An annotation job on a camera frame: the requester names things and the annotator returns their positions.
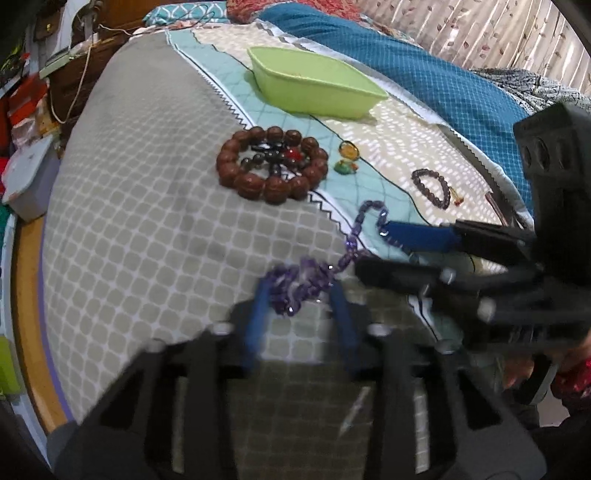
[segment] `screw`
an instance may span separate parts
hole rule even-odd
[[[370,323],[368,325],[368,334],[372,337],[385,337],[390,335],[392,329],[383,323]]]
[[[431,285],[426,284],[421,288],[421,291],[418,293],[419,298],[425,299],[429,297],[431,293]]]
[[[439,274],[439,280],[445,283],[445,285],[451,285],[455,279],[456,271],[451,268],[444,268]]]
[[[490,323],[495,317],[496,302],[493,299],[482,299],[476,310],[476,316],[483,322]]]
[[[435,344],[435,350],[442,355],[451,355],[456,353],[459,345],[453,340],[440,340]]]
[[[215,336],[225,337],[234,331],[234,325],[230,322],[216,322],[209,326],[209,331]]]

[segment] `blue patterned blanket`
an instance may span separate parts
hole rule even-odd
[[[513,136],[513,124],[527,114],[491,82],[420,48],[307,5],[275,5],[260,19],[360,61],[407,89],[498,163],[532,211],[530,185]]]

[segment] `small purple bracelet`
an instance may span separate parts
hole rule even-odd
[[[278,314],[293,317],[300,311],[302,302],[317,299],[320,293],[328,291],[335,275],[343,272],[351,262],[370,255],[368,250],[358,250],[357,247],[361,226],[369,209],[379,210],[376,226],[380,235],[384,235],[384,226],[388,222],[388,209],[379,200],[367,200],[359,208],[351,233],[345,240],[346,253],[336,265],[329,265],[327,262],[318,263],[314,258],[304,257],[300,260],[300,265],[280,264],[267,273],[265,278],[272,283],[271,306]],[[304,279],[296,285],[295,281],[300,274]]]

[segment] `cable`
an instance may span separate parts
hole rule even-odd
[[[111,32],[123,32],[128,37],[133,36],[133,33],[129,33],[127,30],[123,30],[122,28],[109,28],[109,27],[104,26],[102,23],[99,23],[98,27],[104,28],[105,30],[110,30]]]
[[[70,105],[70,108],[68,109],[68,113],[66,115],[65,120],[62,121],[56,115],[56,111],[53,108],[53,95],[51,95],[51,99],[50,99],[51,113],[53,114],[54,118],[58,121],[58,123],[60,123],[62,125],[64,125],[70,119],[70,114],[72,113],[72,109],[74,108],[74,104],[78,100],[78,96],[80,95],[80,91],[82,90],[82,83],[84,82],[84,77],[86,75],[86,69],[88,68],[88,62],[90,60],[90,51],[92,50],[93,45],[94,44],[90,44],[88,46],[88,53],[86,54],[86,63],[84,64],[84,70],[82,70],[82,77],[80,77],[80,83],[78,84],[78,90],[76,91],[76,95],[74,96],[74,99],[72,100],[72,104]]]
[[[185,15],[193,12],[193,10],[195,9],[195,7],[193,7],[189,12],[187,12]],[[197,24],[201,23],[202,20],[206,20],[204,23],[209,22],[209,20],[211,20],[213,17],[210,15],[212,14],[213,11],[209,11],[209,12],[205,12],[201,18],[199,18],[197,20]],[[127,30],[123,30],[122,28],[109,28],[104,26],[103,24],[98,25],[100,28],[104,28],[105,30],[111,30],[113,32],[123,32],[126,35],[132,37],[133,34],[127,32]],[[82,90],[82,83],[84,82],[84,77],[86,75],[86,69],[88,68],[88,61],[90,60],[90,51],[92,50],[94,44],[91,44],[88,47],[88,53],[86,54],[86,63],[84,65],[84,70],[82,71],[82,77],[80,78],[80,83],[78,84],[78,90],[76,92],[76,95],[74,96],[74,99],[72,100],[72,104],[70,105],[70,108],[68,109],[68,113],[66,115],[66,119],[65,120],[61,120],[57,115],[56,115],[56,111],[53,108],[53,95],[50,98],[50,106],[51,106],[51,113],[53,114],[54,118],[57,120],[58,123],[64,125],[69,119],[70,119],[70,114],[72,112],[72,109],[74,108],[74,104],[76,103],[76,101],[78,100],[78,96],[80,95],[80,90]]]

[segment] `red bead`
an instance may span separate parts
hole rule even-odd
[[[301,162],[304,159],[304,156],[301,154],[301,151],[297,147],[290,147],[284,151],[285,156],[287,158],[291,158],[296,162]]]

